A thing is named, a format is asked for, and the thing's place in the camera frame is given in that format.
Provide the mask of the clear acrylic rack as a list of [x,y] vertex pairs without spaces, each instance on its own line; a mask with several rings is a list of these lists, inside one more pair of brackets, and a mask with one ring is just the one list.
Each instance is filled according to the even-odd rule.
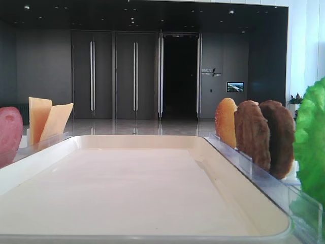
[[297,178],[278,180],[254,164],[249,156],[223,143],[215,134],[205,139],[291,217],[294,236],[299,241],[324,243],[324,207],[300,189]]
[[51,147],[55,144],[58,144],[68,138],[70,138],[71,136],[69,135],[68,132],[64,132],[63,134],[56,134],[53,135],[51,137],[49,137],[48,139],[38,142],[38,143],[34,143],[34,144],[30,144],[30,131],[29,129],[26,130],[26,135],[22,136],[21,139],[21,143],[19,145],[19,148],[17,150],[16,156],[13,159],[13,163],[28,157],[32,154],[35,154],[41,150],[44,150],[48,147]]

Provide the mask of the left clear acrylic rack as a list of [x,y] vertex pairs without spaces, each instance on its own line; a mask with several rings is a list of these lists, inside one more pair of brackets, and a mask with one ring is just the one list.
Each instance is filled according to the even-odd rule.
[[48,147],[51,147],[55,144],[58,144],[68,138],[70,138],[71,136],[69,135],[68,132],[64,132],[63,134],[56,134],[53,135],[51,137],[49,137],[48,139],[38,142],[38,143],[34,143],[34,144],[30,144],[30,131],[29,129],[26,130],[26,135],[22,136],[21,139],[21,143],[19,145],[19,148],[17,150],[16,156],[13,159],[13,163],[28,157],[32,154],[35,154],[41,150],[44,150]]

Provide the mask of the left dark double door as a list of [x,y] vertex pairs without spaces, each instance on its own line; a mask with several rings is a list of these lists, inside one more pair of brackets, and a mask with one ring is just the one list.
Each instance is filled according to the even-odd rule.
[[73,32],[74,118],[112,118],[112,34]]

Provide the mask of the front brown meat patty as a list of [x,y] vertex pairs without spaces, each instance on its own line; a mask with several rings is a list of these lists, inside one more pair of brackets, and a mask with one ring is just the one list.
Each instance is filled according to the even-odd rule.
[[258,102],[247,100],[234,112],[237,149],[250,156],[255,164],[268,172],[270,130]]

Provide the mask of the green lettuce leaf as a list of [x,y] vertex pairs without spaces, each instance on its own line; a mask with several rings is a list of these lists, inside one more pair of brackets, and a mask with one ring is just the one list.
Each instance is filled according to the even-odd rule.
[[306,89],[296,122],[297,176],[302,191],[324,206],[324,78]]

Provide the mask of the rear dark meat patty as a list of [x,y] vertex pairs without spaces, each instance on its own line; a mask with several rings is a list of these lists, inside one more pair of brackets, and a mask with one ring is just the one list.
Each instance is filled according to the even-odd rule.
[[267,100],[259,105],[270,130],[270,174],[285,178],[294,162],[295,121],[290,111],[280,102]]

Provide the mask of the wall mounted small screen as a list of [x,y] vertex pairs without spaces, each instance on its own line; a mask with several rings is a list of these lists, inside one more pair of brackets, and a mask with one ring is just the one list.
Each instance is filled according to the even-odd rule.
[[243,82],[227,82],[227,92],[229,93],[243,93],[244,83]]

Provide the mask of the right clear acrylic rack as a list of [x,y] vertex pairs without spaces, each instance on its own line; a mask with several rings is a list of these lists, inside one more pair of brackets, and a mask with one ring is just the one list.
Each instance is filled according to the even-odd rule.
[[223,143],[215,134],[205,139],[291,217],[294,236],[299,241],[324,243],[324,207],[300,189],[297,178],[278,180],[254,164],[249,156]]

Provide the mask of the middle dark double door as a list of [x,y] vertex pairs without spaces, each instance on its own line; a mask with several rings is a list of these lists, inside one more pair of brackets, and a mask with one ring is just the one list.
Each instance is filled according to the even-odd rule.
[[118,119],[154,119],[155,35],[116,34]]

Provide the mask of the potted green plant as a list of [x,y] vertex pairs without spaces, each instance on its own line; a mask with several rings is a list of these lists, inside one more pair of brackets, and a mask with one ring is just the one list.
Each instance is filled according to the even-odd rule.
[[289,103],[290,104],[294,104],[294,105],[298,105],[302,103],[302,97],[297,93],[295,96],[291,95],[290,96],[290,100]]

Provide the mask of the front yellow cheese slice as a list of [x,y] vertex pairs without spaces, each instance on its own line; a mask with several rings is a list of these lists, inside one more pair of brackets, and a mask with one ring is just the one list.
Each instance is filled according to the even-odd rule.
[[73,103],[69,103],[52,106],[41,134],[40,142],[45,141],[52,136],[60,135],[64,132],[73,105]]

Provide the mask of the cream rectangular plastic tray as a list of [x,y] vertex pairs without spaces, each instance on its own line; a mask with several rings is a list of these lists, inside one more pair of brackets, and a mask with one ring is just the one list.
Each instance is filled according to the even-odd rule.
[[291,227],[197,136],[76,136],[1,169],[1,243],[284,243]]

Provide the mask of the yellow cheese slice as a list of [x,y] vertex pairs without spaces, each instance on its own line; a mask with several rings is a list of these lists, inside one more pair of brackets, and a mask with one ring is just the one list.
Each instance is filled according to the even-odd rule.
[[29,143],[40,142],[45,123],[52,108],[52,100],[28,97],[29,104]]
[[52,136],[60,135],[64,132],[73,105],[73,103],[69,103],[52,106],[41,134],[40,142],[45,141]]

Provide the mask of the rear yellow cheese slice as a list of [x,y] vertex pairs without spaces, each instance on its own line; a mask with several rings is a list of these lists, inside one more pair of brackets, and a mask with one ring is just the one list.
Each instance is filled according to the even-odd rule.
[[52,108],[52,100],[28,97],[29,104],[29,143],[40,142],[45,123]]

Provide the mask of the dark double door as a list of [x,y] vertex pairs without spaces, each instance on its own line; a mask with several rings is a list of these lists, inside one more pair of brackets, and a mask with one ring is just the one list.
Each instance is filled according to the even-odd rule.
[[112,34],[73,32],[74,118],[112,118]]
[[154,119],[155,35],[116,34],[118,119]]

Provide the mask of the upright golden bun slice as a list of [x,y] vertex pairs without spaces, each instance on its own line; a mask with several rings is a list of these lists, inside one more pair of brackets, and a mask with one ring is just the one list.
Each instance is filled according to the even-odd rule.
[[237,105],[232,98],[224,98],[215,112],[216,135],[231,148],[236,148],[234,113]]

